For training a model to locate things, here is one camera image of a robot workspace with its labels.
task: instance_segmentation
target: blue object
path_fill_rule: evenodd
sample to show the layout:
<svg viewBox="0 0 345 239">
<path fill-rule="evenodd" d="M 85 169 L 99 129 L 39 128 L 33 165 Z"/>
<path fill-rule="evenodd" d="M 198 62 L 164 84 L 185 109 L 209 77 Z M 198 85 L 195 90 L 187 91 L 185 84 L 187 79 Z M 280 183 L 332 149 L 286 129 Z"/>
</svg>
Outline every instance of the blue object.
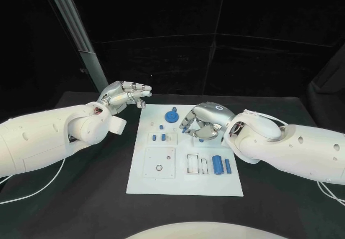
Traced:
<svg viewBox="0 0 345 239">
<path fill-rule="evenodd" d="M 169 123 L 174 123 L 177 121 L 177 109 L 176 107 L 172 108 L 172 111 L 166 113 L 166 121 Z"/>
<path fill-rule="evenodd" d="M 212 156 L 212 163 L 213 163 L 213 174 L 216 174 L 216 175 L 223 174 L 223 168 L 222 168 L 222 162 L 221 162 L 219 155 Z"/>
<path fill-rule="evenodd" d="M 231 167 L 229 167 L 228 159 L 225 159 L 225 166 L 226 166 L 226 174 L 231 174 Z"/>
</svg>

